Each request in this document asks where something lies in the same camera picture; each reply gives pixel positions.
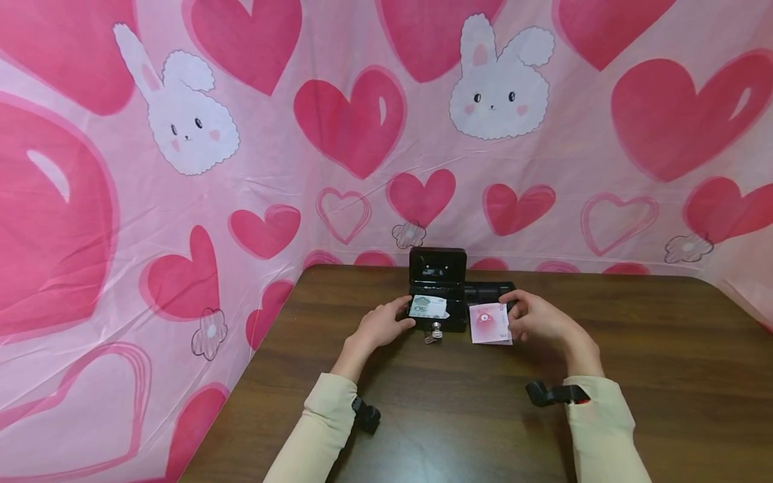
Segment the pink banknote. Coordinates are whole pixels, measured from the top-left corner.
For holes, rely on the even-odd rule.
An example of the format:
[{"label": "pink banknote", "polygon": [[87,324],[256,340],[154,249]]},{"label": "pink banknote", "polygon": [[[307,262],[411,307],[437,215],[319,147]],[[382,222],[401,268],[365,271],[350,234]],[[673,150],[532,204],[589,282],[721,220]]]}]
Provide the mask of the pink banknote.
[{"label": "pink banknote", "polygon": [[473,344],[512,344],[508,328],[507,306],[481,304],[470,307],[470,332]]}]

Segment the wooden table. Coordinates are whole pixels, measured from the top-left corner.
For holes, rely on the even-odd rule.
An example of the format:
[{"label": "wooden table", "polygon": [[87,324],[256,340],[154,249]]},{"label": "wooden table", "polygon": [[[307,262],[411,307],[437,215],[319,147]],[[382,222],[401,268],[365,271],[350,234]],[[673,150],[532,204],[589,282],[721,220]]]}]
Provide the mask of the wooden table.
[{"label": "wooden table", "polygon": [[[653,481],[773,478],[773,337],[714,287],[681,277],[467,278],[513,280],[591,333],[628,399]],[[406,291],[403,268],[307,270],[182,481],[262,481],[344,338]],[[563,363],[531,344],[469,337],[425,345],[412,332],[371,359],[360,394],[381,411],[381,426],[373,437],[352,432],[329,481],[574,481],[564,409],[531,406],[523,389],[559,382]]]}]

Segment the sleeve cuff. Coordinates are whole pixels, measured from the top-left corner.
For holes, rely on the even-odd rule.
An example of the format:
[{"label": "sleeve cuff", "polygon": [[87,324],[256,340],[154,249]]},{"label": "sleeve cuff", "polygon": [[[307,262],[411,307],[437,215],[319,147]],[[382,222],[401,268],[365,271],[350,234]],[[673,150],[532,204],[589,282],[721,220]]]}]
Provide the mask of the sleeve cuff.
[{"label": "sleeve cuff", "polygon": [[636,427],[631,410],[615,381],[596,376],[570,376],[564,380],[564,385],[570,384],[578,385],[591,397],[589,403],[567,406],[570,424],[631,432]]},{"label": "sleeve cuff", "polygon": [[306,398],[305,408],[332,420],[354,417],[352,403],[357,397],[357,385],[352,381],[324,372],[319,375],[312,392]]}]

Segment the paper money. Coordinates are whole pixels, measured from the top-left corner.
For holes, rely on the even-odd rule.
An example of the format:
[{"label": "paper money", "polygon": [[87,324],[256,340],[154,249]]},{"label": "paper money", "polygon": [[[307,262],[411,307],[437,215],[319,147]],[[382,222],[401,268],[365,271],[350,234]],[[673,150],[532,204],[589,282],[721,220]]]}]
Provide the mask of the paper money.
[{"label": "paper money", "polygon": [[445,311],[445,307],[446,300],[444,298],[416,295],[410,304],[408,317],[448,318],[448,312]]},{"label": "paper money", "polygon": [[511,345],[507,305],[481,304],[470,307],[470,332],[473,344]]}]

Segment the forearm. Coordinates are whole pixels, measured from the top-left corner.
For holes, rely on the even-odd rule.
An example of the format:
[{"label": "forearm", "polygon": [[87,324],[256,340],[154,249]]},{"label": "forearm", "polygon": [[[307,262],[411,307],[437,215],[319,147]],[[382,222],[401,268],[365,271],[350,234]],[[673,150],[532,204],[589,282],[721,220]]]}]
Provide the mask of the forearm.
[{"label": "forearm", "polygon": [[574,440],[574,464],[580,483],[644,483],[647,470],[633,441],[635,422],[620,386],[604,377],[601,353],[578,326],[564,344],[569,377],[591,397],[567,406]]},{"label": "forearm", "polygon": [[372,352],[358,342],[346,339],[333,369],[320,375],[264,483],[323,483],[327,479],[352,431],[356,382]]}]

